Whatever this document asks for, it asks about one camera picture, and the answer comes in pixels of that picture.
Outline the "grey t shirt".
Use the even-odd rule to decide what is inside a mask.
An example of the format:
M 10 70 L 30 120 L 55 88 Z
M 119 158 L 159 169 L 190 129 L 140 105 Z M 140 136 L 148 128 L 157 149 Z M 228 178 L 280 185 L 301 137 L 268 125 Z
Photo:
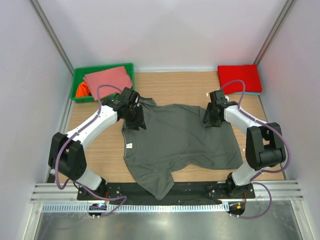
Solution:
M 122 126 L 126 145 L 124 162 L 134 180 L 162 200 L 174 186 L 172 172 L 189 164 L 213 170 L 231 170 L 242 163 L 241 151 L 230 123 L 220 127 L 203 123 L 200 106 L 158 106 L 141 98 L 145 129 Z

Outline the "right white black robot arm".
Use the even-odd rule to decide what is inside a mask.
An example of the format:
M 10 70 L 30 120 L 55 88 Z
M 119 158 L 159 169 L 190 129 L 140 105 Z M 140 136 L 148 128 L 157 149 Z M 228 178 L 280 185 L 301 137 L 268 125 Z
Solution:
M 246 161 L 225 181 L 226 194 L 241 198 L 250 189 L 252 180 L 286 160 L 281 127 L 276 122 L 267 123 L 256 118 L 235 101 L 228 101 L 222 90 L 211 92 L 209 97 L 202 120 L 204 125 L 220 128 L 223 123 L 230 123 L 246 136 Z

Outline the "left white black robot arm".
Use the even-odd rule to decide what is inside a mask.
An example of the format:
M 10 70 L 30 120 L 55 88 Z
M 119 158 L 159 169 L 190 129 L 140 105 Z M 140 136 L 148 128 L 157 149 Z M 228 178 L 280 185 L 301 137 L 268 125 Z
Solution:
M 95 200 L 101 200 L 107 193 L 107 183 L 88 167 L 85 150 L 105 129 L 123 119 L 130 130 L 145 129 L 140 94 L 125 87 L 121 93 L 102 101 L 97 98 L 97 111 L 78 127 L 67 133 L 57 132 L 51 140 L 48 165 L 54 170 L 58 189 L 63 190 L 59 175 L 78 184 Z

